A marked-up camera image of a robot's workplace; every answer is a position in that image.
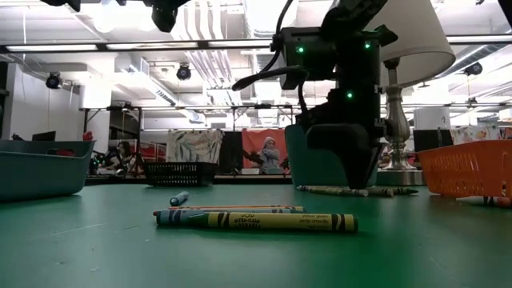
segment silver lamp base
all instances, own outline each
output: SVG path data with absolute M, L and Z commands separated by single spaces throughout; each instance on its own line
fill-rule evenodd
M 425 186 L 421 170 L 378 170 L 377 186 Z

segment ceiling light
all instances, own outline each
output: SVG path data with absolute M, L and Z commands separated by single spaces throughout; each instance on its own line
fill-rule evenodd
M 151 43 L 151 42 L 140 42 L 140 43 L 123 43 L 123 44 L 106 44 L 106 47 L 110 50 L 184 50 L 198 48 L 197 42 L 167 42 L 167 43 Z
M 252 49 L 253 47 L 259 48 L 260 46 L 268 46 L 272 43 L 272 39 L 251 39 L 251 40 L 224 40 L 224 41 L 211 41 L 210 47 L 213 48 L 228 48 L 230 46 L 240 47 L 240 49 L 248 48 Z
M 23 45 L 7 46 L 10 52 L 40 52 L 40 51 L 95 51 L 98 50 L 94 44 L 77 45 Z
M 456 36 L 446 36 L 448 42 L 450 44 L 460 44 L 464 43 L 466 45 L 469 44 L 482 44 L 492 42 L 492 43 L 503 43 L 508 44 L 512 41 L 512 35 L 510 34 L 502 34 L 502 35 L 472 35 L 472 36 L 464 36 L 464 35 L 456 35 Z

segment green tabletop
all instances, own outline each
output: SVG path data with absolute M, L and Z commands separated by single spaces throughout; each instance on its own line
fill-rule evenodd
M 157 228 L 187 205 L 354 214 L 358 234 Z M 510 287 L 512 211 L 430 196 L 341 198 L 292 186 L 90 186 L 0 205 L 1 287 Z

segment white lamp shade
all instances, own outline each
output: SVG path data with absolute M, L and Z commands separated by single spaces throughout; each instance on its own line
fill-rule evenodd
M 402 87 L 431 79 L 455 62 L 430 0 L 388 0 L 366 30 L 380 25 L 398 35 L 396 42 L 381 48 L 381 61 L 400 58 L 397 74 Z M 381 75 L 381 86 L 389 85 L 384 65 Z

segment black wire basket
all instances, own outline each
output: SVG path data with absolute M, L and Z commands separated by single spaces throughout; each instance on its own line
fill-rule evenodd
M 144 163 L 151 186 L 208 186 L 213 184 L 218 165 L 207 162 Z

